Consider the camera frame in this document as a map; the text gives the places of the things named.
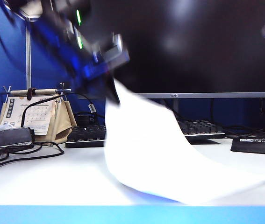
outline desk surface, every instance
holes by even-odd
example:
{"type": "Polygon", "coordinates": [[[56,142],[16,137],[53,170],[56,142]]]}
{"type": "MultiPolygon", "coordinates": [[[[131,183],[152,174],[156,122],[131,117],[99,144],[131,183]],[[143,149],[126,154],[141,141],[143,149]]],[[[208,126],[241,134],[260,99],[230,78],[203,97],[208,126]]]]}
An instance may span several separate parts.
{"type": "MultiPolygon", "coordinates": [[[[231,152],[231,140],[193,145],[204,156],[230,167],[265,174],[265,155],[231,152]]],[[[45,148],[42,154],[52,153],[45,148]]],[[[180,204],[119,183],[108,171],[103,148],[65,148],[59,157],[0,167],[3,205],[180,204]]],[[[265,205],[265,184],[207,205],[265,205]]]]}

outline metal rod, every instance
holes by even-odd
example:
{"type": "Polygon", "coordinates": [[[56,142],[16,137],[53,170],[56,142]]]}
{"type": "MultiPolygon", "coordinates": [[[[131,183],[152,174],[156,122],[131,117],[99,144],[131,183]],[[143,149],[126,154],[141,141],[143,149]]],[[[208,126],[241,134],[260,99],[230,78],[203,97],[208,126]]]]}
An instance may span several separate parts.
{"type": "Polygon", "coordinates": [[[26,54],[26,89],[31,88],[31,43],[30,43],[30,31],[28,29],[28,23],[30,18],[26,18],[25,25],[25,54],[26,54]]]}

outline monitor screen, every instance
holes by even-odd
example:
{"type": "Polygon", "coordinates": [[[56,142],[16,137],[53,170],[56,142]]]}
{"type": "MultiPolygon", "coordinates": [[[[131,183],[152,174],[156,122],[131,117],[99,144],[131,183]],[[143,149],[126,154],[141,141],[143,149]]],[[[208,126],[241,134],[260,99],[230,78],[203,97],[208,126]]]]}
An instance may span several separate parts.
{"type": "Polygon", "coordinates": [[[265,0],[91,4],[80,31],[90,41],[111,31],[122,34],[130,62],[115,77],[133,92],[152,98],[265,97],[265,0]]]}

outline robotic arm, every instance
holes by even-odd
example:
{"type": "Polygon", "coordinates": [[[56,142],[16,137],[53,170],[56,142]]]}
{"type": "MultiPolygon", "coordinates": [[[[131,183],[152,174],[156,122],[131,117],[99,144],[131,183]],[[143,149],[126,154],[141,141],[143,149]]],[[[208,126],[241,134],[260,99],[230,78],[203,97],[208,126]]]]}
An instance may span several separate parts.
{"type": "Polygon", "coordinates": [[[39,10],[41,16],[28,24],[35,40],[67,69],[75,86],[119,103],[112,71],[129,61],[128,51],[120,34],[91,44],[79,32],[90,0],[0,0],[0,6],[12,23],[24,7],[39,10]]]}

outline curled paper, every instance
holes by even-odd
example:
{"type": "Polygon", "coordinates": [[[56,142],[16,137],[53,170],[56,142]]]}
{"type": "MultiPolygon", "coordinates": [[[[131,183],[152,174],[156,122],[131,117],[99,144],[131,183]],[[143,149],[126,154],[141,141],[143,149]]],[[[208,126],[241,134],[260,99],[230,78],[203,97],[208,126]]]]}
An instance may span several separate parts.
{"type": "Polygon", "coordinates": [[[138,191],[198,205],[265,182],[200,154],[186,140],[172,113],[115,80],[121,101],[106,103],[107,167],[138,191]]]}

